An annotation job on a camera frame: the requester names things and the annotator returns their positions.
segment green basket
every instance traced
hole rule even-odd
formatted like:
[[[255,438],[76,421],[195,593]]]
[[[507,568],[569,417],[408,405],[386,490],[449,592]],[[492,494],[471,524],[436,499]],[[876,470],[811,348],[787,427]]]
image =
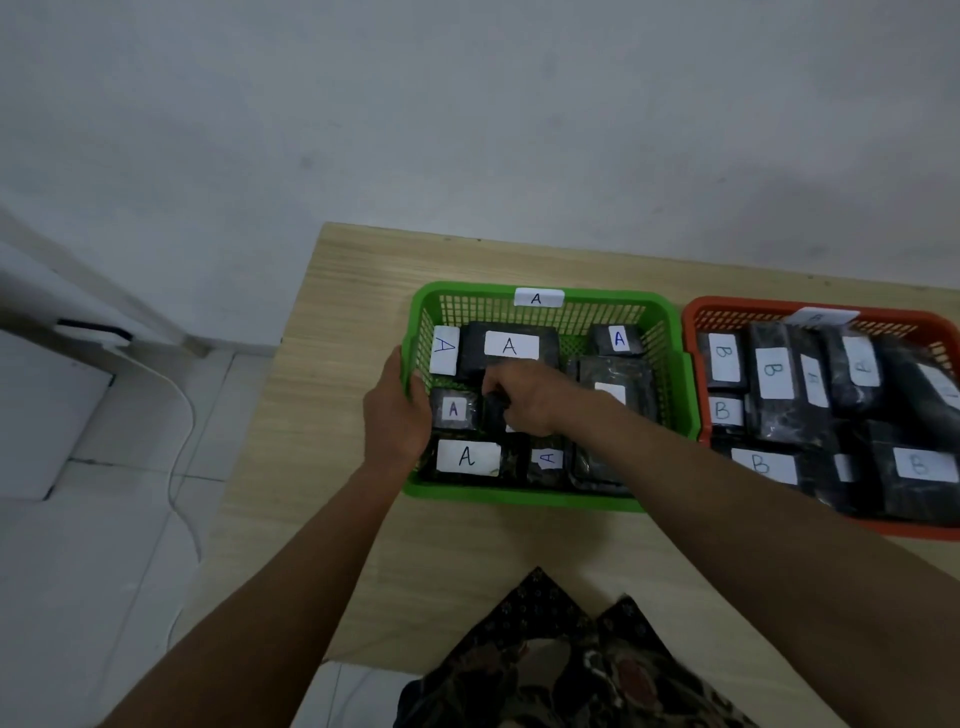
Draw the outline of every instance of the green basket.
[[[403,339],[403,380],[416,367],[429,392],[434,386],[464,389],[450,376],[430,374],[433,327],[461,327],[471,321],[533,324],[553,327],[560,334],[563,359],[587,352],[591,324],[637,324],[647,360],[657,374],[657,394],[663,423],[690,440],[700,432],[696,386],[690,355],[684,352],[680,312],[663,296],[641,291],[596,291],[565,288],[559,308],[515,306],[515,286],[437,281],[423,286],[410,305],[410,323]],[[524,488],[453,485],[410,473],[403,488],[414,497],[471,500],[484,503],[560,505],[605,511],[643,512],[631,497],[553,492]]]

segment wooden table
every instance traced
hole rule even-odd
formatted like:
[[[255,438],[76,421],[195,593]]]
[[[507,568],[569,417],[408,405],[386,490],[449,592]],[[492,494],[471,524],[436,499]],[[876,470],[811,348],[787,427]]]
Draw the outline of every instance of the wooden table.
[[[923,308],[960,321],[960,293],[945,289],[325,225],[180,634],[360,463],[361,398],[400,341],[414,292],[443,279],[649,290],[677,306],[714,294]],[[960,576],[960,545],[902,543]],[[671,651],[761,725],[842,725],[645,515],[401,496],[328,658],[426,672],[537,565],[592,613],[632,595]]]

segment white tile floor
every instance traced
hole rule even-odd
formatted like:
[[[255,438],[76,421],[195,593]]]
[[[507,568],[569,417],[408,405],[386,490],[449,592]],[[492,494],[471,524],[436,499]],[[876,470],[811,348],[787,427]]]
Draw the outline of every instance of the white tile floor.
[[[269,372],[263,356],[141,352],[183,387],[196,428],[172,493],[203,548]],[[188,418],[166,382],[122,360],[46,501],[0,500],[0,726],[89,726],[166,648],[197,560],[166,503]],[[294,725],[389,726],[414,676],[328,663]]]

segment dark patterned garment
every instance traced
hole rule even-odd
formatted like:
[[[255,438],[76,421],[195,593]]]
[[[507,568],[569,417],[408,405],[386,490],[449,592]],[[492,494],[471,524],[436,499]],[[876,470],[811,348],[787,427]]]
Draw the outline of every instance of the dark patterned garment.
[[[590,619],[533,570],[433,672],[400,695],[395,728],[756,725],[678,663],[634,601]]]

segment white sticker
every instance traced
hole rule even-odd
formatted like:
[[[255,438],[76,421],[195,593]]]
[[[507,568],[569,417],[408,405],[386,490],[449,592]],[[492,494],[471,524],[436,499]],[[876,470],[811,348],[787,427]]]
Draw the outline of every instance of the white sticker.
[[[460,327],[433,327],[430,374],[455,376],[459,349]]]
[[[514,305],[560,308],[564,305],[564,292],[559,288],[518,288],[514,292]]]
[[[842,483],[855,483],[860,479],[857,472],[856,463],[853,458],[843,453],[833,456],[833,467],[837,469],[837,476]]]
[[[711,397],[710,420],[715,425],[743,425],[743,400]]]
[[[441,420],[467,421],[467,398],[444,397],[443,409],[440,411]]]
[[[437,443],[437,470],[497,477],[500,475],[500,446],[471,440],[441,440]]]
[[[604,392],[610,392],[620,404],[627,403],[627,388],[622,384],[605,384],[602,381],[595,382],[593,389],[600,389]]]
[[[796,397],[790,352],[786,347],[756,350],[756,378],[760,380],[760,396],[765,400],[792,400]]]
[[[628,352],[630,344],[627,343],[627,329],[624,327],[607,327],[610,331],[610,344],[615,352]]]
[[[897,463],[897,473],[900,477],[936,480],[939,483],[960,483],[957,459],[949,452],[894,448],[894,461]]]
[[[733,462],[750,468],[771,480],[788,485],[797,485],[797,463],[793,455],[783,455],[779,452],[759,452],[752,449],[733,448],[730,451]]]
[[[844,336],[843,348],[850,363],[850,381],[858,387],[880,386],[880,368],[874,345],[866,336]]]
[[[527,333],[487,331],[483,353],[487,356],[510,356],[513,359],[539,359],[540,337]]]
[[[859,315],[859,311],[850,311],[844,308],[804,306],[796,313],[792,313],[783,319],[783,322],[802,327],[841,326],[842,324],[848,324]]]
[[[830,407],[827,390],[824,388],[824,375],[820,371],[820,362],[805,353],[800,355],[800,366],[804,370],[806,398],[816,407]]]
[[[530,462],[537,463],[541,470],[553,471],[564,466],[564,451],[561,449],[535,449],[530,451]]]
[[[927,381],[937,390],[940,399],[951,407],[960,409],[960,389],[957,389],[957,385],[953,383],[950,377],[936,367],[929,367],[926,364],[918,364],[917,366],[920,367],[920,371]]]
[[[736,336],[731,333],[712,333],[710,341],[710,370],[717,381],[740,381],[740,354],[736,350]]]

